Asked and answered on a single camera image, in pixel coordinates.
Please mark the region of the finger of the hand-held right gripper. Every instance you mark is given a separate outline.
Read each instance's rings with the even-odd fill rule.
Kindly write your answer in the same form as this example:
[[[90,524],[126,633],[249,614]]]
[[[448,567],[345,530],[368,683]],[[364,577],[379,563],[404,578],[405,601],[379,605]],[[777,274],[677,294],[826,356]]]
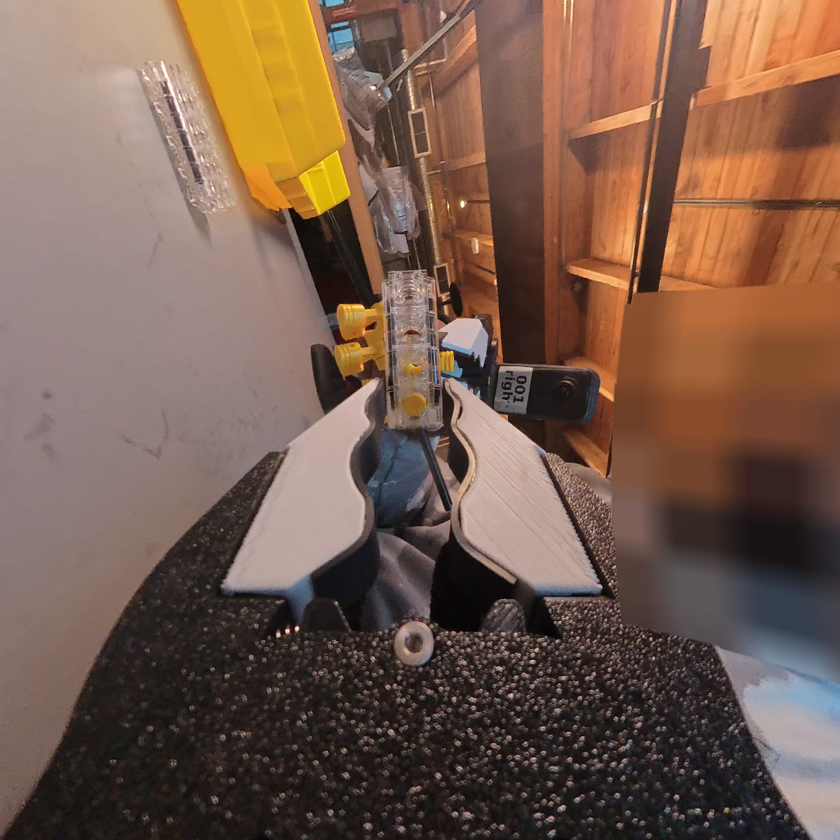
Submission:
[[[457,318],[439,330],[441,377],[461,382],[474,394],[488,394],[497,363],[497,341],[479,318]]]

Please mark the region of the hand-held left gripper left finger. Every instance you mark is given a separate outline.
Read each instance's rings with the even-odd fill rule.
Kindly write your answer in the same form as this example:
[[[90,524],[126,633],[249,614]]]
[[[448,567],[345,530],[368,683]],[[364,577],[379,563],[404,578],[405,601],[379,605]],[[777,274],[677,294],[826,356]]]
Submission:
[[[380,551],[367,483],[380,460],[382,381],[372,380],[292,440],[222,583],[225,595],[360,604]]]

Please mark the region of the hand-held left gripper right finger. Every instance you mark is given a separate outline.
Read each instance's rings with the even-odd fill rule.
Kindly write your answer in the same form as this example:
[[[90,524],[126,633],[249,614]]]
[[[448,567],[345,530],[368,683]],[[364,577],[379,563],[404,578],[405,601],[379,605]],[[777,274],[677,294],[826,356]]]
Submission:
[[[526,622],[541,622],[546,598],[603,595],[544,450],[464,385],[445,388],[458,488],[435,565],[435,621],[482,622],[510,600]]]

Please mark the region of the clear plastic engine block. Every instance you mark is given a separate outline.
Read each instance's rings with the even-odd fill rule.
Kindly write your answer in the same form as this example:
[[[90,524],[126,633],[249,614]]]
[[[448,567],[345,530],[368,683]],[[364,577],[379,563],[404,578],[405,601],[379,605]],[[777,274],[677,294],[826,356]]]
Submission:
[[[434,280],[420,270],[391,272],[382,304],[388,424],[435,432],[444,421]]]
[[[233,208],[235,191],[194,79],[162,60],[144,62],[139,76],[186,200],[204,215]]]

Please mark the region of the yellow piston crankshaft assembly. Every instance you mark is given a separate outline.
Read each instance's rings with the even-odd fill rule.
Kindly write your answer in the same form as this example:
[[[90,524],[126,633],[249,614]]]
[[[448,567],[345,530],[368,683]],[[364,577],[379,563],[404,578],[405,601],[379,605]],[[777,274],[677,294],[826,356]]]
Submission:
[[[438,346],[438,319],[432,303],[345,303],[337,310],[343,343],[333,352],[343,376],[376,373],[383,379],[385,418],[422,446],[446,511],[453,501],[438,466],[432,434],[444,425],[443,371],[454,359]]]

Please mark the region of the grey patterned sweatshirt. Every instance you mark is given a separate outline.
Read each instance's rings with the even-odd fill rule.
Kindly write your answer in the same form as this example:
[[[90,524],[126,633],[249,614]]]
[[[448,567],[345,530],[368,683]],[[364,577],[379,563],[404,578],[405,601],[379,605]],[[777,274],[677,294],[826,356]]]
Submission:
[[[385,430],[368,482],[381,560],[363,625],[384,630],[430,616],[433,572],[449,537],[420,443]],[[810,838],[839,838],[839,686],[733,653],[717,654],[750,733]]]

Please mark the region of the cluttered wooden workbench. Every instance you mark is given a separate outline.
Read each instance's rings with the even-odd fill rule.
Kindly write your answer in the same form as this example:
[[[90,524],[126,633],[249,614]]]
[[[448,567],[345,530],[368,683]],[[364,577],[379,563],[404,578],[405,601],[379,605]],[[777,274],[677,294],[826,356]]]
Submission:
[[[350,224],[358,240],[362,276],[374,295],[388,271],[409,269],[409,242],[419,235],[416,190],[405,166],[388,166],[375,148],[378,117],[387,112],[392,93],[379,73],[367,70],[352,43],[325,48],[328,73],[347,140],[339,158],[350,197]]]

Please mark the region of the yellow storage bin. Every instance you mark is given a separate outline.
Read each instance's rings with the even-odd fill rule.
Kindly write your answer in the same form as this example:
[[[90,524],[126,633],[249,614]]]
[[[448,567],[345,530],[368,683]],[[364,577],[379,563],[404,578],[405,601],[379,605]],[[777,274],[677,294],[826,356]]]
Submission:
[[[178,1],[248,189],[320,216],[347,200],[346,138],[306,1]]]

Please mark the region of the silver ventilation duct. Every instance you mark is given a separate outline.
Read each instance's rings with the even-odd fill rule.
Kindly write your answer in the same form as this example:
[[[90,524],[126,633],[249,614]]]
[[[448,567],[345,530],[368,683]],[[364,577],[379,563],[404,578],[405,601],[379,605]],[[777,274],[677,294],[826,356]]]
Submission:
[[[449,264],[442,246],[438,205],[434,194],[432,134],[417,72],[406,70],[391,85],[399,95],[400,115],[405,130],[409,169],[419,192],[418,212],[425,248],[425,267],[436,279],[438,288],[447,294],[450,286]]]

